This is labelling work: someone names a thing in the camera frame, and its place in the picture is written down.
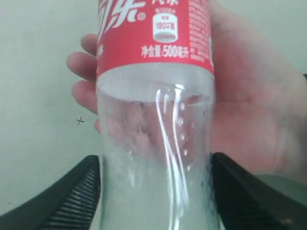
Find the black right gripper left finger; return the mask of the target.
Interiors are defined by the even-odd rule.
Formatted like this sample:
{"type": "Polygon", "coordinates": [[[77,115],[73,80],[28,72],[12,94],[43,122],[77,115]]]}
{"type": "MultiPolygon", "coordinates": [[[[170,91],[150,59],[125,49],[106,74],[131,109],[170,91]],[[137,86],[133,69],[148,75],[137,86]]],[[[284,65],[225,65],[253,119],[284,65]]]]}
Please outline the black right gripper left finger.
{"type": "Polygon", "coordinates": [[[2,230],[88,230],[101,195],[99,157],[86,156],[45,191],[1,215],[2,230]]]}

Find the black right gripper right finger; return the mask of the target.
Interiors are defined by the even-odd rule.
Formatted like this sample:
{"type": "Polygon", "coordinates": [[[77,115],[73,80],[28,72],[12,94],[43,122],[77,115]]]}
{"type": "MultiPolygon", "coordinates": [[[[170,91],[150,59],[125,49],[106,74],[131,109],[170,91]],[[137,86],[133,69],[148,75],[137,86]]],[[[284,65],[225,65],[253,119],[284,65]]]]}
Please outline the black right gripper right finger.
{"type": "Polygon", "coordinates": [[[226,154],[210,156],[215,206],[227,230],[305,230],[307,207],[256,178],[226,154]]]}

